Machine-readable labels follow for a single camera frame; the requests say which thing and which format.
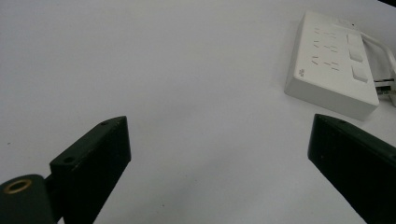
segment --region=white surface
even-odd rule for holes
[[[294,43],[287,95],[353,119],[364,120],[377,108],[373,76],[354,22],[306,11]]]
[[[47,176],[126,115],[132,162],[95,223],[364,223],[308,160],[312,119],[396,146],[396,111],[359,122],[283,92],[307,9],[396,50],[396,10],[374,0],[1,1],[0,182]]]

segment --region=electrical outlet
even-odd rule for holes
[[[379,101],[356,24],[306,11],[285,93],[354,119],[370,115]]]

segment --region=white switch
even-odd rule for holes
[[[347,43],[353,46],[359,46],[361,44],[361,37],[359,35],[348,34]]]
[[[349,57],[355,62],[362,63],[363,58],[361,57],[361,53],[355,49],[349,49]]]
[[[364,70],[361,67],[352,65],[353,77],[359,81],[367,82],[368,77],[364,74]]]

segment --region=power socket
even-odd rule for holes
[[[369,116],[379,101],[357,25],[306,11],[285,93],[354,119]]]

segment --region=brass screw hole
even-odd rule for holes
[[[9,185],[6,186],[4,189],[4,193],[6,194],[14,194],[14,193],[19,193],[32,185],[32,180],[30,179],[21,179],[14,181],[13,183],[10,183]]]

